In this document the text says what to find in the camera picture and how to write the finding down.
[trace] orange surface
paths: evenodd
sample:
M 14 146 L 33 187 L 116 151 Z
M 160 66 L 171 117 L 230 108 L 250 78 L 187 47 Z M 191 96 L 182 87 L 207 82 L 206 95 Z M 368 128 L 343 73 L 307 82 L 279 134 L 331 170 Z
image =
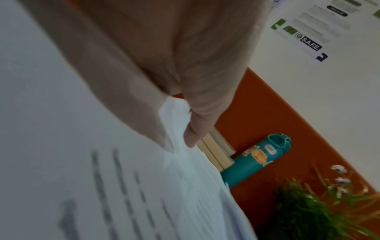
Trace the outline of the orange surface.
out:
M 365 180 L 351 165 L 250 69 L 216 128 L 237 151 L 237 155 L 269 134 L 283 133 L 292 139 L 289 152 L 231 189 L 254 228 L 266 223 L 274 212 L 276 180 L 294 177 L 310 183 L 317 193 L 323 191 L 317 181 L 313 161 L 322 175 L 332 180 L 339 176 L 330 167 L 335 164 L 345 166 L 352 171 L 354 187 L 359 190 L 363 188 L 359 181 Z M 373 205 L 374 209 L 380 209 L 380 204 Z M 379 222 L 371 222 L 366 227 L 380 230 Z

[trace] teal packaging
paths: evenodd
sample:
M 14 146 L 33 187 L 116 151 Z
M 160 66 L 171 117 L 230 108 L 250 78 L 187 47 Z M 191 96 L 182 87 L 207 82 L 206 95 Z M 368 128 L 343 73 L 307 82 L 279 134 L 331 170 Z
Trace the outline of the teal packaging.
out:
M 229 187 L 233 187 L 290 150 L 290 137 L 271 134 L 249 148 L 234 161 L 235 163 L 220 174 Z

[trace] white wall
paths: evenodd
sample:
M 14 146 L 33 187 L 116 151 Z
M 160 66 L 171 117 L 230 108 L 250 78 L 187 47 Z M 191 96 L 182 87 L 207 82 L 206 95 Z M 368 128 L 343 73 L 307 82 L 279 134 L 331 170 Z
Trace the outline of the white wall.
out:
M 270 29 L 299 2 L 271 16 L 249 67 L 380 189 L 380 19 L 316 62 Z

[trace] poster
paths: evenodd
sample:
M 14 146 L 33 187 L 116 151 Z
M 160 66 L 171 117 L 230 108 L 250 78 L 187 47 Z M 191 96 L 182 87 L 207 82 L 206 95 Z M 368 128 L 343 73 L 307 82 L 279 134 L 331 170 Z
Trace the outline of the poster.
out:
M 368 18 L 380 18 L 380 0 L 313 0 L 271 28 L 322 62 L 337 41 L 363 27 Z

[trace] stack of books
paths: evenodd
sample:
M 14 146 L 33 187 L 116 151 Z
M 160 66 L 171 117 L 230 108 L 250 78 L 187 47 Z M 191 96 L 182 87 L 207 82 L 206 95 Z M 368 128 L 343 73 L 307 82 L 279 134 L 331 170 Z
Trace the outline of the stack of books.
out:
M 231 156 L 236 151 L 216 128 L 198 141 L 197 146 L 220 172 L 234 164 Z

